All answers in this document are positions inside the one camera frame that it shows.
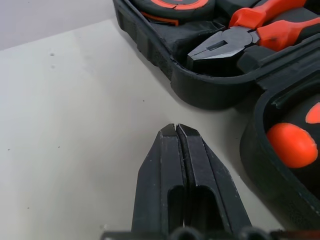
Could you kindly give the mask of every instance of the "tape measure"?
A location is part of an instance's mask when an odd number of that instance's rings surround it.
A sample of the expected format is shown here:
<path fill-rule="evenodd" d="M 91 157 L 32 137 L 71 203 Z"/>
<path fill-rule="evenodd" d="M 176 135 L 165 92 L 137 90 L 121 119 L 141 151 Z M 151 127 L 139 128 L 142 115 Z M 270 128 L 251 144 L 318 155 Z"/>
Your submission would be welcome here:
<path fill-rule="evenodd" d="M 172 23 L 210 20 L 216 0 L 131 0 L 145 17 Z"/>

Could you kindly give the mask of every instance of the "black tool case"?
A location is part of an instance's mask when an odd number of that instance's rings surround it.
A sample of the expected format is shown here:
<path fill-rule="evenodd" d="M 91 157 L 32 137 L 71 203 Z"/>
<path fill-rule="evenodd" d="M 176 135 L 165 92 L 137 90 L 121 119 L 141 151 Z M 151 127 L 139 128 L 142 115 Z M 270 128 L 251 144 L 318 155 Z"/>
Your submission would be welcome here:
<path fill-rule="evenodd" d="M 188 66 L 188 53 L 212 34 L 228 27 L 233 12 L 266 0 L 216 0 L 212 19 L 179 26 L 145 18 L 129 0 L 113 0 L 118 24 L 137 49 L 170 80 L 186 103 L 202 109 L 225 109 L 254 88 L 264 94 L 242 137 L 243 165 L 264 196 L 300 229 L 320 229 L 319 199 L 285 167 L 268 142 L 266 131 L 294 104 L 320 93 L 320 33 L 275 52 L 253 45 L 241 56 Z M 279 15 L 277 20 L 307 21 L 319 14 L 320 1 Z"/>

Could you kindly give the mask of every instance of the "pliers jaw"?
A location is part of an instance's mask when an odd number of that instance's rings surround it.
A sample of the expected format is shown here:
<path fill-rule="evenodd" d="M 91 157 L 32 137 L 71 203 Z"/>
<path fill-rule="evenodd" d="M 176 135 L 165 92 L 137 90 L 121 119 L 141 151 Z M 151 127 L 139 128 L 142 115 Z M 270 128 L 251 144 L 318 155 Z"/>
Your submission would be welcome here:
<path fill-rule="evenodd" d="M 199 132 L 169 124 L 139 170 L 131 231 L 168 236 L 183 225 L 238 234 L 251 223 L 227 168 Z"/>
<path fill-rule="evenodd" d="M 201 60 L 232 57 L 245 47 L 256 44 L 259 39 L 257 32 L 247 27 L 235 26 L 219 31 L 188 54 L 188 65 L 192 66 Z"/>

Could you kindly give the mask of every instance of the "pliers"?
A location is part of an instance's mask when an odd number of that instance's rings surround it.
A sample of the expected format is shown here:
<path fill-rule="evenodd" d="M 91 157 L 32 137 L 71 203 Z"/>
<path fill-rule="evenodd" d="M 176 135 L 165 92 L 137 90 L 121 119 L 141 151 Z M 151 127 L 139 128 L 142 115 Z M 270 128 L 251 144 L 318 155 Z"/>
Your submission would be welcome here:
<path fill-rule="evenodd" d="M 232 57 L 253 44 L 278 52 L 320 33 L 320 17 L 304 22 L 279 20 L 263 26 L 281 13 L 303 7 L 307 1 L 268 0 L 254 8 L 237 10 L 231 17 L 229 29 L 215 33 L 188 54 L 189 64 Z"/>
<path fill-rule="evenodd" d="M 162 128 L 137 178 L 131 231 L 100 240 L 315 240 L 319 230 L 252 227 L 228 169 L 191 127 Z"/>

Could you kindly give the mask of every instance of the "white surface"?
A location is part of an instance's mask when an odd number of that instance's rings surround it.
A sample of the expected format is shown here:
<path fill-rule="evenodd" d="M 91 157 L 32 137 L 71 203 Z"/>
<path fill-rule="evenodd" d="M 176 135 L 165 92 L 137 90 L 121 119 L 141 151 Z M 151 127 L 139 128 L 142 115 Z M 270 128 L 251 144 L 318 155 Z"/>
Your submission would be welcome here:
<path fill-rule="evenodd" d="M 112 0 L 1 0 L 0 50 L 114 16 Z"/>
<path fill-rule="evenodd" d="M 0 51 L 0 91 L 2 240 L 129 230 L 139 167 L 169 123 L 200 132 L 255 226 L 281 227 L 243 182 L 248 114 L 182 102 L 115 19 Z"/>

